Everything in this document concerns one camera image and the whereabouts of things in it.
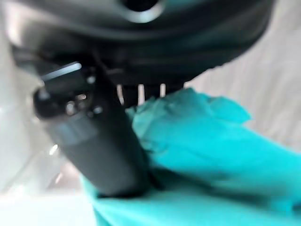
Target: metal screw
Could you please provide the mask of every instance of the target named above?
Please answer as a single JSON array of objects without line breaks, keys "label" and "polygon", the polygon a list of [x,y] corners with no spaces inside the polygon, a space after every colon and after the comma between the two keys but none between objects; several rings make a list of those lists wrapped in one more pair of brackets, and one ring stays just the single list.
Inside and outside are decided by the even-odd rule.
[{"label": "metal screw", "polygon": [[75,103],[73,101],[69,101],[66,105],[66,113],[68,115],[73,115],[75,114],[76,109],[75,109]]},{"label": "metal screw", "polygon": [[96,81],[95,76],[90,76],[87,78],[87,83],[89,83],[89,84],[93,84],[93,83],[95,83],[95,81]]},{"label": "metal screw", "polygon": [[96,107],[93,109],[93,112],[94,112],[94,114],[100,114],[101,112],[103,112],[103,108],[100,107],[100,106],[96,106]]}]

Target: teal fabric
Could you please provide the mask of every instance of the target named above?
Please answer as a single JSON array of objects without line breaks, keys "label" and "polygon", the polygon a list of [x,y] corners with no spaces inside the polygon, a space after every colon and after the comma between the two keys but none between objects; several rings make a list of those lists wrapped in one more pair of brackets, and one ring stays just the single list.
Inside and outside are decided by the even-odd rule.
[{"label": "teal fabric", "polygon": [[224,97],[184,89],[128,109],[164,190],[97,198],[98,226],[300,226],[301,156],[246,128]]}]

